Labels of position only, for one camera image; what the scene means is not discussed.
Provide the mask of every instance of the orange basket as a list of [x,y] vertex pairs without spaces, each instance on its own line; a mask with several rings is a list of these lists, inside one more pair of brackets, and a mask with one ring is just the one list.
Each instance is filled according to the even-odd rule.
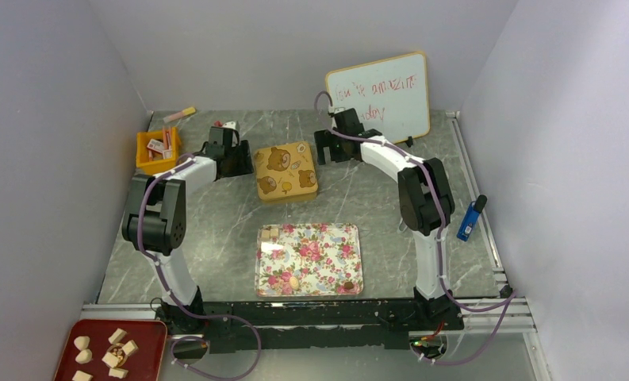
[[171,128],[171,140],[174,141],[172,156],[169,159],[148,161],[148,150],[146,146],[151,139],[162,140],[163,131],[161,129],[150,133],[137,133],[136,135],[136,167],[140,168],[146,175],[169,171],[176,165],[179,149],[181,148],[181,138],[178,137],[176,127]]

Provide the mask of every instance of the bear face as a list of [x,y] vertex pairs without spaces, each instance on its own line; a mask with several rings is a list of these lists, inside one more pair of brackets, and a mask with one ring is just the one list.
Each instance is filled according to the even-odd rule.
[[291,162],[291,154],[285,149],[272,147],[270,157],[267,158],[267,169],[285,171]]
[[312,171],[311,169],[307,171],[298,171],[297,175],[298,175],[298,180],[300,180],[301,188],[314,187],[314,184],[316,184],[316,175],[314,174],[314,171]]
[[263,191],[263,194],[268,194],[277,189],[277,182],[270,176],[265,176],[258,179],[258,186],[260,187],[260,190]]

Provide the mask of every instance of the marble tabletop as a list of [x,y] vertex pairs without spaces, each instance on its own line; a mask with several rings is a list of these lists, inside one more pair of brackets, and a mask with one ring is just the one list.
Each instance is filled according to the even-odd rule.
[[[168,114],[155,113],[149,129],[161,129],[162,118]],[[200,112],[178,123],[183,151],[198,151],[215,121],[237,121],[251,150],[300,140],[314,147],[313,133],[323,128],[313,110]],[[454,295],[498,297],[487,236],[476,229],[467,242],[456,238],[471,195],[462,166],[464,156],[445,113],[433,110],[429,134],[405,149],[425,159],[437,157],[445,165],[456,201],[446,240]],[[397,231],[401,220],[397,184],[377,168],[354,160],[319,166],[316,177],[319,195],[308,202],[262,203],[255,175],[221,179],[187,200],[188,225],[182,248],[204,300],[264,299],[255,291],[257,232],[263,225],[313,222],[359,227],[365,287],[360,294],[344,298],[412,296],[415,245],[412,232]],[[118,232],[98,302],[147,302],[159,293],[147,260]]]

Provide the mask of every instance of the gray wall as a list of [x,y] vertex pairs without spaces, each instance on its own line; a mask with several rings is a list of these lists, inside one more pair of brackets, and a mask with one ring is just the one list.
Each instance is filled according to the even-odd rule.
[[144,108],[85,0],[0,0],[0,379],[50,379],[97,293]]
[[329,71],[423,50],[459,110],[517,0],[90,2],[150,109],[309,108]]
[[629,2],[520,1],[462,119],[554,379],[629,379]]

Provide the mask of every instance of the floral pattern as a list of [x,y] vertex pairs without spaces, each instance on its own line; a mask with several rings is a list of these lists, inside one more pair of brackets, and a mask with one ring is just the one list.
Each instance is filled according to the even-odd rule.
[[258,296],[358,294],[363,290],[359,231],[352,224],[266,225],[279,236],[260,240]]

